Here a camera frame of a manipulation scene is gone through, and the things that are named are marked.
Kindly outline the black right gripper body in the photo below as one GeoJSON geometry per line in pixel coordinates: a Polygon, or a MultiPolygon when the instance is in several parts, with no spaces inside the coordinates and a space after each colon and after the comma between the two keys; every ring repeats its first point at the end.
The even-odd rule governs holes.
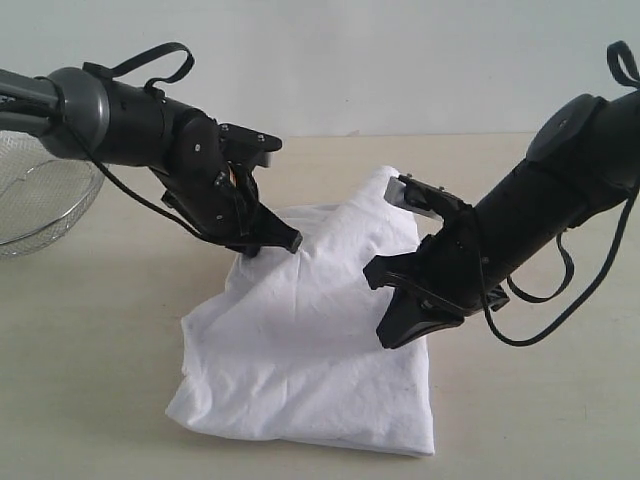
{"type": "Polygon", "coordinates": [[[427,236],[410,253],[375,256],[363,273],[372,289],[394,288],[376,334],[386,349],[398,349],[424,335],[456,328],[506,295],[510,216],[475,209],[427,236]]]}

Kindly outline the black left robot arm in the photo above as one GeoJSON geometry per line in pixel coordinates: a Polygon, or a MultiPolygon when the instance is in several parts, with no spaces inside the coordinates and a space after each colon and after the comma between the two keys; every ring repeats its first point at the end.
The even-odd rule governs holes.
{"type": "Polygon", "coordinates": [[[45,76],[1,73],[1,128],[53,156],[90,162],[139,204],[194,237],[255,257],[298,250],[303,236],[262,204],[253,176],[280,138],[167,97],[189,74],[187,46],[167,42],[107,67],[86,62],[45,76]]]}

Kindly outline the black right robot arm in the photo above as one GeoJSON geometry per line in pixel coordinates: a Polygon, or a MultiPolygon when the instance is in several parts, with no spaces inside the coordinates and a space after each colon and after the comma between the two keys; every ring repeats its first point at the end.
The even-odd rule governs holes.
{"type": "Polygon", "coordinates": [[[477,204],[407,175],[392,177],[386,201],[439,218],[419,247],[377,256],[370,287],[394,293],[376,333],[387,349],[497,311],[518,290],[513,272],[561,234],[630,199],[639,178],[639,96],[583,94],[554,114],[519,162],[477,204]]]}

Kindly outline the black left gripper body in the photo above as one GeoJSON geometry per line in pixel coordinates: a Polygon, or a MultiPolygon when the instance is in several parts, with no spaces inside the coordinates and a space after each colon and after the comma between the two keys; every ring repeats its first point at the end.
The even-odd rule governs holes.
{"type": "Polygon", "coordinates": [[[252,172],[240,164],[212,178],[164,175],[162,184],[162,202],[209,243],[253,258],[263,247],[294,253],[302,242],[299,230],[260,202],[252,172]]]}

